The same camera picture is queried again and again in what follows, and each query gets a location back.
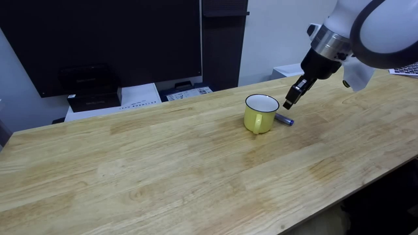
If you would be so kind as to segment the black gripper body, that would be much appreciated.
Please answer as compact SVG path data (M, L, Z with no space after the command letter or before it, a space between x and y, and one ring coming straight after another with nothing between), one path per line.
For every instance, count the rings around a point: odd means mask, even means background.
M326 79L339 69L340 64L309 49L301 60L300 66L306 77Z

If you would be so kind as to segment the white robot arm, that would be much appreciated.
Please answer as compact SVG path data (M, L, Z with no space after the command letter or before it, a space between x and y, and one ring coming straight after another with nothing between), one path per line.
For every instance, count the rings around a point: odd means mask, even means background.
M302 74L289 87L289 110L317 79L343 66L342 83L362 90L373 70L418 61L418 0L336 0L322 23L306 27L310 47L300 63Z

